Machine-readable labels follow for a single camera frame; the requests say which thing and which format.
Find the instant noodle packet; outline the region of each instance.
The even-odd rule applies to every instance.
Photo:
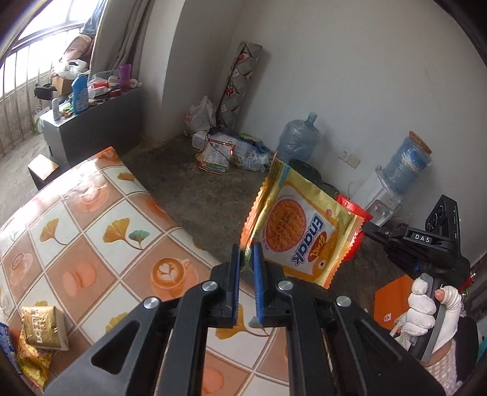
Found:
[[[328,288],[363,222],[274,159],[243,226],[240,246],[247,265],[251,245],[261,242],[265,259],[282,265],[287,276]]]

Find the cardboard box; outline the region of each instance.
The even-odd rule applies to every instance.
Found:
[[[27,168],[29,168],[29,173],[38,190],[47,186],[62,173],[58,164],[52,162],[42,154],[35,157]]]
[[[408,297],[414,281],[407,275],[375,292],[374,320],[392,330],[394,321],[409,309]]]
[[[53,78],[53,86],[57,89],[60,95],[67,95],[73,91],[71,88],[73,81],[74,80],[66,80],[63,77],[56,76]]]

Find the brown box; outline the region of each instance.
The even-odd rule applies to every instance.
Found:
[[[39,154],[32,161],[30,161],[27,168],[29,168],[29,173],[31,174],[32,180],[34,181],[34,184],[38,190],[41,190],[43,187],[47,186],[62,173],[58,164],[52,162],[42,154]]]
[[[56,76],[53,78],[53,86],[57,89],[60,95],[67,95],[73,91],[71,88],[73,81],[74,80],[66,80],[63,77]]]

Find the red snack packet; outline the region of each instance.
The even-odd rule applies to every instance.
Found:
[[[365,219],[365,221],[369,221],[373,217],[369,212],[365,211],[360,206],[358,206],[355,202],[350,201],[342,194],[338,195],[337,202],[345,209],[347,209],[350,213],[362,217],[363,219]],[[363,237],[364,237],[364,232],[362,229],[360,229],[356,233],[355,237],[352,239],[352,242],[350,243],[350,250],[343,258],[343,261],[351,260],[355,256],[355,253],[357,252],[358,248],[360,247],[360,244],[362,243]]]

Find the plastic bag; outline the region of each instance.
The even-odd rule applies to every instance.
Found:
[[[267,154],[259,154],[256,152],[253,146],[243,153],[241,156],[234,155],[232,160],[235,165],[237,165],[241,169],[245,169],[248,171],[260,171],[261,173],[265,172],[266,166],[269,164],[269,157]]]
[[[67,80],[74,80],[79,73],[84,73],[88,70],[88,64],[81,59],[74,59],[67,62],[59,62],[54,66],[54,72]]]
[[[44,126],[44,122],[40,119],[40,116],[42,116],[44,113],[47,113],[49,110],[49,106],[46,106],[44,108],[42,108],[42,106],[39,104],[36,106],[36,114],[32,119],[34,122],[35,132],[37,132],[38,134],[42,133],[42,127]]]
[[[190,107],[184,119],[183,133],[192,136],[199,131],[208,132],[212,126],[216,126],[215,112],[216,106],[205,96],[201,102]]]
[[[116,76],[120,74],[120,70],[118,69],[113,69],[113,70],[105,70],[103,72],[98,72],[93,74],[92,76],[92,81],[94,79],[103,79],[103,80],[108,80],[111,76]]]

